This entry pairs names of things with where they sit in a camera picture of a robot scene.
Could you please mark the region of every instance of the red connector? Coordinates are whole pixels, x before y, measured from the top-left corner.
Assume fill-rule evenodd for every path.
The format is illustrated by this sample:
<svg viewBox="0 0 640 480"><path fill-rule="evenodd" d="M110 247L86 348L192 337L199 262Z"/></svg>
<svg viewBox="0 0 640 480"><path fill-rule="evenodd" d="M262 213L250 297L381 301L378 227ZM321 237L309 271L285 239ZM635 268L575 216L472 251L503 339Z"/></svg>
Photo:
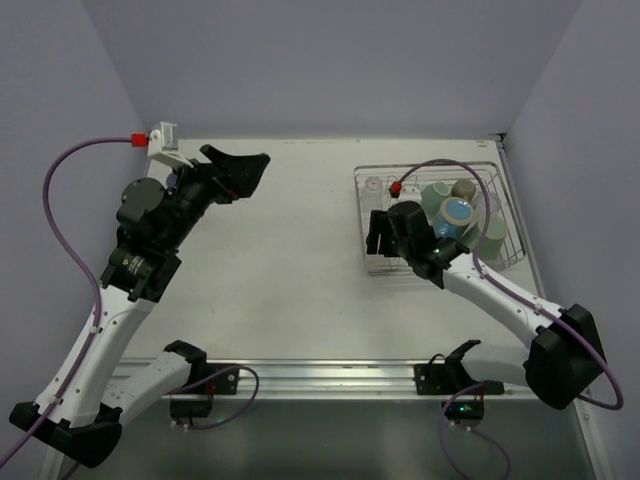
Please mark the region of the red connector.
<svg viewBox="0 0 640 480"><path fill-rule="evenodd" d="M402 184L398 181L395 181L389 187L389 193L391 194L391 198L398 198L400 196L400 192L402 191Z"/></svg>
<svg viewBox="0 0 640 480"><path fill-rule="evenodd" d="M149 137L146 133L132 133L131 134L131 146L132 147L146 147L149 145Z"/></svg>

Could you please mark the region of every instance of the white tabletop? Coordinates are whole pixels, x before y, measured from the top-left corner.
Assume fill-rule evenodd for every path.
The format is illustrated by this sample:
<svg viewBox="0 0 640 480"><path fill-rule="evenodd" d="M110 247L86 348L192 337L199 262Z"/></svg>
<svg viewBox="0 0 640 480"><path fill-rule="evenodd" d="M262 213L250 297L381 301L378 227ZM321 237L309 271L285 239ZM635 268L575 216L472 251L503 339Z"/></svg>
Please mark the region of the white tabletop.
<svg viewBox="0 0 640 480"><path fill-rule="evenodd" d="M403 286L364 270L353 170L435 157L500 163L490 141L185 140L201 158L211 143L232 154L266 152L254 196L213 205L183 243L183 263L125 357L155 357L173 340L212 358L414 359L472 338L515 337L466 300L426 282ZM164 180L165 167L149 175ZM528 261L503 274L535 291Z"/></svg>

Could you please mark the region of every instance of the white wall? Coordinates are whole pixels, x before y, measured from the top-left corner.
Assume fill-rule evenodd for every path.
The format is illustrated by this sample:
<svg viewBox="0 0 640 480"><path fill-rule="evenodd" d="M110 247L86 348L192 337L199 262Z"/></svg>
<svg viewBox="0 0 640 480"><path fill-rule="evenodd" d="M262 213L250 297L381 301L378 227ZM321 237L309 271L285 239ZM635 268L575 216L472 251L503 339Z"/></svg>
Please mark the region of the white wall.
<svg viewBox="0 0 640 480"><path fill-rule="evenodd" d="M584 0L508 136L548 293L591 309L622 381L626 408L598 415L621 479L640 467L639 25L638 2Z"/></svg>
<svg viewBox="0 0 640 480"><path fill-rule="evenodd" d="M89 313L91 292L49 232L41 206L46 169L65 148L141 128L108 55L78 1L0 2L0 450L20 437L8 422L52 378ZM52 208L96 274L115 245L121 189L142 152L96 147L60 168ZM35 478L31 441L0 478Z"/></svg>
<svg viewBox="0 0 640 480"><path fill-rule="evenodd" d="M141 117L192 135L506 131L580 0L83 0Z"/></svg>

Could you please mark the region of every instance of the metal wire rack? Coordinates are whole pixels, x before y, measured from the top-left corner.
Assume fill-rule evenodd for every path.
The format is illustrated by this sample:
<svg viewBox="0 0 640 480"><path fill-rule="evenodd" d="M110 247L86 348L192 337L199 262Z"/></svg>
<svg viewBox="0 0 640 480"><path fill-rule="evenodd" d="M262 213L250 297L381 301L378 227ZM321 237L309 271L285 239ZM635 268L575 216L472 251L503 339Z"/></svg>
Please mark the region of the metal wire rack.
<svg viewBox="0 0 640 480"><path fill-rule="evenodd" d="M500 251L499 258L494 262L486 263L494 270L504 270L515 265L525 257L521 235L522 228L514 213L513 203L509 198L506 184L496 164L491 162L465 163L478 173L489 192L497 194L502 202L499 215L501 215L506 222L509 231ZM367 255L365 239L369 233L370 212L366 211L367 205L362 202L360 193L369 177L379 177L382 179L383 184L382 209L387 210L393 201L389 195L391 183L400 179L407 170L414 166L415 165L364 165L356 167L354 170L358 218L361 226L362 254L366 271L370 275L413 275L413 272L401 258L384 258L382 255ZM444 182L449 186L453 186L453 184L460 179L473 181L476 184L477 190L480 191L474 177L466 170L455 166L421 168L407 178L403 182L403 186L416 187L422 191L422 189L433 182Z"/></svg>

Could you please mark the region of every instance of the mint green cup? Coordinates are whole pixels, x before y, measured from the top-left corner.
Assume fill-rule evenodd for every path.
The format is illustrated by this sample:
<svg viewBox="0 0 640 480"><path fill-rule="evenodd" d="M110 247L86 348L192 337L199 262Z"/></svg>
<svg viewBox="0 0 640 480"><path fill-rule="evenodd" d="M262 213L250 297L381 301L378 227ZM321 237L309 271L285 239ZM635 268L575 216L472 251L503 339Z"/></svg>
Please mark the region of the mint green cup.
<svg viewBox="0 0 640 480"><path fill-rule="evenodd" d="M440 210L440 205L451 196L451 188L444 182L435 182L422 190L422 209L427 217L434 217Z"/></svg>
<svg viewBox="0 0 640 480"><path fill-rule="evenodd" d="M471 250L475 249L480 241L480 233L484 227L484 219L485 215L482 214L480 219L469 227L469 229L460 238L460 242ZM489 216L487 236L480 246L478 257L485 262L498 261L500 259L500 249L504 244L504 239L507 237L507 233L509 233L509 227L504 219L498 214L491 214Z"/></svg>

